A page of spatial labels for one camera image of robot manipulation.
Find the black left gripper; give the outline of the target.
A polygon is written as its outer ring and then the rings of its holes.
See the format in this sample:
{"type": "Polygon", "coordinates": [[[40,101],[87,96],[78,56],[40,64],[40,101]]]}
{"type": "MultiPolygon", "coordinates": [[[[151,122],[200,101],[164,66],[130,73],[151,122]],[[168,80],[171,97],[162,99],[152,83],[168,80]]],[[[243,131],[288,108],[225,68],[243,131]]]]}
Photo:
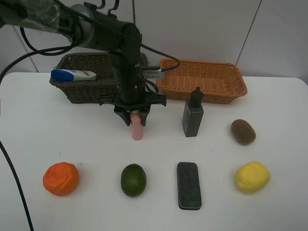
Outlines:
{"type": "Polygon", "coordinates": [[[131,119],[129,112],[139,110],[142,126],[146,126],[147,116],[153,104],[166,106],[167,98],[159,94],[158,87],[151,81],[145,81],[140,85],[118,86],[118,92],[101,95],[99,104],[114,106],[114,113],[118,115],[127,126],[131,119]]]}

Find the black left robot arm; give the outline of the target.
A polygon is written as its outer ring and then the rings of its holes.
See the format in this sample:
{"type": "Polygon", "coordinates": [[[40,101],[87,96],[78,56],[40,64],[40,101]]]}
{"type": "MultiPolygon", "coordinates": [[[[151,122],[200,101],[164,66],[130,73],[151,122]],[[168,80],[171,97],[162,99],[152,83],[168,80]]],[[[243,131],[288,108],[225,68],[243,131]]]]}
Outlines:
{"type": "Polygon", "coordinates": [[[101,103],[112,104],[114,112],[127,125],[131,113],[138,112],[145,125],[151,105],[166,105],[157,87],[148,88],[148,79],[158,77],[158,66],[142,66],[142,36],[130,22],[111,13],[101,13],[88,2],[67,7],[58,0],[3,0],[0,24],[57,33],[71,39],[71,47],[106,51],[110,55],[117,92],[101,97],[101,103]]]}

